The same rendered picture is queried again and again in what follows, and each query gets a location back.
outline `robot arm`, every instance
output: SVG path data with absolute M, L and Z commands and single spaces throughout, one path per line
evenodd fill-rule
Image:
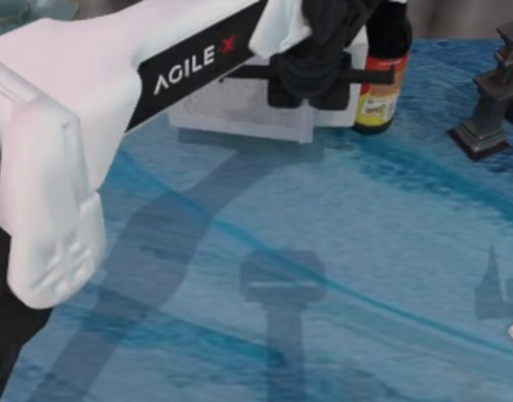
M 0 226 L 20 300 L 53 307 L 95 273 L 105 250 L 97 192 L 125 133 L 253 53 L 309 37 L 303 2 L 144 0 L 0 37 Z

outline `table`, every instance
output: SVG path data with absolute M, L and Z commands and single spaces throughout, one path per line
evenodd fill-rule
M 445 134 L 498 46 L 417 41 L 379 137 L 142 127 L 102 191 L 105 266 L 5 400 L 513 402 L 513 147 L 472 163 Z

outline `yellow and red label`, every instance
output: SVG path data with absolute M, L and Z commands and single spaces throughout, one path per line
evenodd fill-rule
M 392 85 L 362 84 L 356 124 L 376 127 L 388 123 L 393 118 L 398 105 L 407 60 L 407 55 L 399 59 L 367 57 L 366 70 L 390 70 L 393 66 L 396 75 Z

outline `red x logo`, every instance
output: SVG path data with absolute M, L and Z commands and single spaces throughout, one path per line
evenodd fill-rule
M 234 34 L 231 34 L 226 39 L 223 39 L 223 43 L 219 47 L 219 52 L 222 55 L 226 55 L 228 53 L 233 52 L 235 50 L 235 46 L 234 46 L 235 40 L 236 40 L 236 37 Z

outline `blue tablecloth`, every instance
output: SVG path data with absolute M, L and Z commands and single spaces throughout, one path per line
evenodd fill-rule
M 378 137 L 135 132 L 103 269 L 5 400 L 513 402 L 513 147 L 472 163 L 445 134 L 498 46 L 416 42 Z

